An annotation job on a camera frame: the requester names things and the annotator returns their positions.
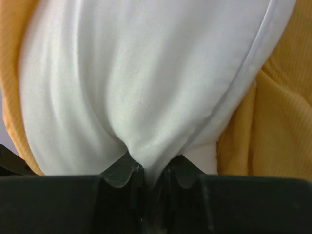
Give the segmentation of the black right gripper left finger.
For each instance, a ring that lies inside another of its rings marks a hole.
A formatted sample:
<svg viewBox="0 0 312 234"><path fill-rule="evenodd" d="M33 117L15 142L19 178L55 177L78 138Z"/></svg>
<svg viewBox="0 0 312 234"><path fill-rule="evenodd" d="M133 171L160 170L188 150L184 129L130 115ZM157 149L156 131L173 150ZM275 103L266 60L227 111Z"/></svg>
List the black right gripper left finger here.
<svg viewBox="0 0 312 234"><path fill-rule="evenodd" d="M142 234L146 192L144 169L126 152L101 176L100 222L104 234Z"/></svg>

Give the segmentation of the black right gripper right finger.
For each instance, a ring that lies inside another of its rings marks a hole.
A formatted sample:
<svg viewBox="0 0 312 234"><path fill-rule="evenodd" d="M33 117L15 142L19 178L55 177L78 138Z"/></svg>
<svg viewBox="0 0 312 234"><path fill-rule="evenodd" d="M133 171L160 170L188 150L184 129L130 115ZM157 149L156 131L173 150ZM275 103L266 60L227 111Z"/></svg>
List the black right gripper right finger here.
<svg viewBox="0 0 312 234"><path fill-rule="evenodd" d="M199 176L203 172L184 156L175 157L163 170L164 227L168 234L199 234L206 211Z"/></svg>

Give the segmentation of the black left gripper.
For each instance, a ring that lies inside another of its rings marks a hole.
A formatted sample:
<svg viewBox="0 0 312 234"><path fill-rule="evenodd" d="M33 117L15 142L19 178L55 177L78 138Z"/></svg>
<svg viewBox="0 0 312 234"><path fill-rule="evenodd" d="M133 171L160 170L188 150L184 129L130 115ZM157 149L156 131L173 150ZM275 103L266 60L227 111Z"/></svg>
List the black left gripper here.
<svg viewBox="0 0 312 234"><path fill-rule="evenodd" d="M26 162L10 151L4 145L0 145L0 175L1 176L35 176L36 173Z"/></svg>

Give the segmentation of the white pillow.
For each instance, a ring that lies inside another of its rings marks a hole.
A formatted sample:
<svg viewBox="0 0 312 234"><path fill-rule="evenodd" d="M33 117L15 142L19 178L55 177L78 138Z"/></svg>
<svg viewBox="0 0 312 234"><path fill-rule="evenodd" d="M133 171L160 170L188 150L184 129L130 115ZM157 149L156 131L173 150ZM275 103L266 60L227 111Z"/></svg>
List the white pillow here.
<svg viewBox="0 0 312 234"><path fill-rule="evenodd" d="M293 0L42 0L19 65L45 175L99 174L129 153L155 182L216 142L279 41Z"/></svg>

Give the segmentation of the blue and orange pillowcase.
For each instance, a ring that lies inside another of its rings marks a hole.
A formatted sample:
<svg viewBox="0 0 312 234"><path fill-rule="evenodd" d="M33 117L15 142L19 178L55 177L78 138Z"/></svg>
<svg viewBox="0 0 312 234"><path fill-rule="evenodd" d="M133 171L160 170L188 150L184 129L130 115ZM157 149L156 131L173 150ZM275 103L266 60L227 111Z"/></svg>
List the blue and orange pillowcase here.
<svg viewBox="0 0 312 234"><path fill-rule="evenodd" d="M216 142L215 175L312 178L312 3L295 6L276 46ZM38 175L20 100L20 58L40 0L0 3L3 120L19 155Z"/></svg>

